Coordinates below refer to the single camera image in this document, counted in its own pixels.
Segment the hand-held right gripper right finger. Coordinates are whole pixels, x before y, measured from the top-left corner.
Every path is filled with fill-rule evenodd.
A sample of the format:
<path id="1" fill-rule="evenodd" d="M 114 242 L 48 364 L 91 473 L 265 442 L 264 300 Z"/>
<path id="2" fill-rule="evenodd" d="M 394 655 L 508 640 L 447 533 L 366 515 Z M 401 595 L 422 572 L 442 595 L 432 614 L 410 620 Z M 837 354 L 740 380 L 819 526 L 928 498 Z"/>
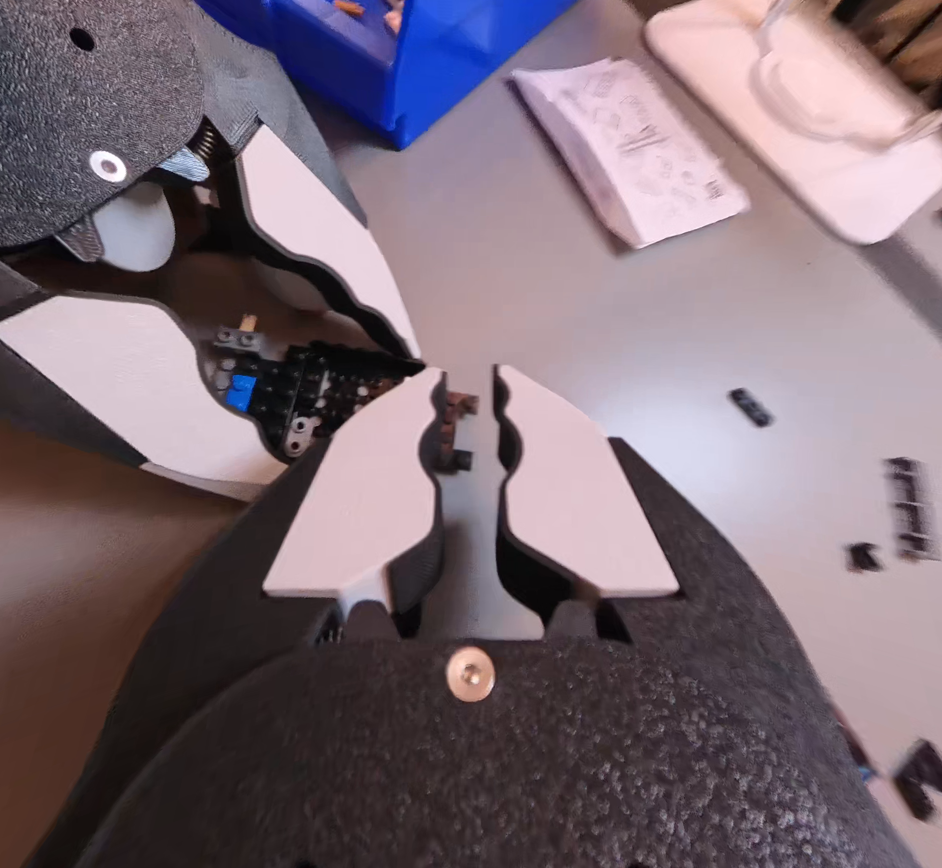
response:
<path id="1" fill-rule="evenodd" d="M 602 428 L 518 369 L 494 367 L 500 528 L 527 557 L 603 600 L 680 584 Z"/>

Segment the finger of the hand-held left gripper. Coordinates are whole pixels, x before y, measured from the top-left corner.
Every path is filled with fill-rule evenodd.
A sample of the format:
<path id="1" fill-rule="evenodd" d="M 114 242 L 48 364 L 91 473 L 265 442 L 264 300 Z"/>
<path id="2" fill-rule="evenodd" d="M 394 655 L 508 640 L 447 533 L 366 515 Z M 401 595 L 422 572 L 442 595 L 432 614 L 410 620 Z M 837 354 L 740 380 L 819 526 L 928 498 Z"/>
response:
<path id="1" fill-rule="evenodd" d="M 267 125 L 235 159 L 242 208 L 262 259 L 300 275 L 331 309 L 395 356 L 421 349 L 394 274 L 368 227 Z"/>
<path id="2" fill-rule="evenodd" d="M 145 472 L 250 501 L 288 470 L 256 421 L 219 402 L 196 345 L 156 303 L 54 295 L 3 319 L 1 338 Z"/>

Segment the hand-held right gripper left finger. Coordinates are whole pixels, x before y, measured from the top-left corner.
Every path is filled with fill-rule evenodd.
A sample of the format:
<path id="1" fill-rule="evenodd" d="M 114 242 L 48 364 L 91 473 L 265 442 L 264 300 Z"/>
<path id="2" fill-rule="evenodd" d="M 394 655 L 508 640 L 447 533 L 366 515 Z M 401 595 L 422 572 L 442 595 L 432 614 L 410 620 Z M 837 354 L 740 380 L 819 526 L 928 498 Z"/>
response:
<path id="1" fill-rule="evenodd" d="M 330 440 L 263 581 L 277 599 L 414 611 L 442 569 L 434 472 L 446 375 L 426 368 L 356 413 Z"/>

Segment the black lego car chassis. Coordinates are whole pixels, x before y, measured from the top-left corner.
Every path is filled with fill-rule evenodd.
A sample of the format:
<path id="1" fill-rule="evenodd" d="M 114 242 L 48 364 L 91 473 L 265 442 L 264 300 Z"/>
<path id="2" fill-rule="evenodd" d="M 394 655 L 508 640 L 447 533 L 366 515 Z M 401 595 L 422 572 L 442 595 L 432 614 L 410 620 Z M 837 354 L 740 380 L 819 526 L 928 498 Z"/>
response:
<path id="1" fill-rule="evenodd" d="M 327 342 L 289 345 L 282 357 L 266 356 L 265 347 L 253 327 L 220 325 L 208 373 L 221 403 L 255 420 L 268 448 L 285 460 L 425 369 L 417 360 Z"/>

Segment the black lego grille piece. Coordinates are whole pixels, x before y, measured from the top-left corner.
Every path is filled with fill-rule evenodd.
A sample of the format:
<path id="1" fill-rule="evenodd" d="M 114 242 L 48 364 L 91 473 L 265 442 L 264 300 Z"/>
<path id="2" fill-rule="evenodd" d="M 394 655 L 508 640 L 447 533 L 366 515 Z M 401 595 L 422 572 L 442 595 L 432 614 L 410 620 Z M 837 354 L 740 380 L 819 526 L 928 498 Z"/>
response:
<path id="1" fill-rule="evenodd" d="M 885 461 L 897 554 L 913 562 L 939 563 L 933 505 L 921 462 L 906 456 Z"/>

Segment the blue and black lego assembly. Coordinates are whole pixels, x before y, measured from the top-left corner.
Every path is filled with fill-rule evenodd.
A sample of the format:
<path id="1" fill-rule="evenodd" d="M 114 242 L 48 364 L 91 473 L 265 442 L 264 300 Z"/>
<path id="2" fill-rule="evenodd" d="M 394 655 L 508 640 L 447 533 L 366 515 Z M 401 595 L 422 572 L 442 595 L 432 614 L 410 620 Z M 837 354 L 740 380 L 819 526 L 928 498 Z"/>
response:
<path id="1" fill-rule="evenodd" d="M 867 784 L 881 776 L 856 732 L 837 715 L 838 726 L 861 777 Z M 918 739 L 891 775 L 891 783 L 906 809 L 921 823 L 940 823 L 941 756 L 936 746 Z"/>

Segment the white printed paper bag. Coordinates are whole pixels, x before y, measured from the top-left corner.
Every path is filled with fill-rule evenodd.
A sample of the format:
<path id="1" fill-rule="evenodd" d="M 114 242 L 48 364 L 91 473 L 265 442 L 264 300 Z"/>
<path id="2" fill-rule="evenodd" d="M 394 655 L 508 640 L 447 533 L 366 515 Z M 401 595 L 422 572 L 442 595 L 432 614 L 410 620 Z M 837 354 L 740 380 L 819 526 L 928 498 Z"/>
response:
<path id="1" fill-rule="evenodd" d="M 636 63 L 516 69 L 510 79 L 596 217 L 631 249 L 750 210 L 747 192 Z"/>

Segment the white book stand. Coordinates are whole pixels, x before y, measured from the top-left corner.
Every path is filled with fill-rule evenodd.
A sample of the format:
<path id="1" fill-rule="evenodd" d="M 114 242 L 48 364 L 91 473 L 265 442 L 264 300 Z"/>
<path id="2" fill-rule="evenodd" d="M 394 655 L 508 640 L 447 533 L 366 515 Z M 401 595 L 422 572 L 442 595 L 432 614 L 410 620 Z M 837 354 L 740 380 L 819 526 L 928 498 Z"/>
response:
<path id="1" fill-rule="evenodd" d="M 875 244 L 940 191 L 940 111 L 796 1 L 691 0 L 645 43 L 823 226 Z"/>

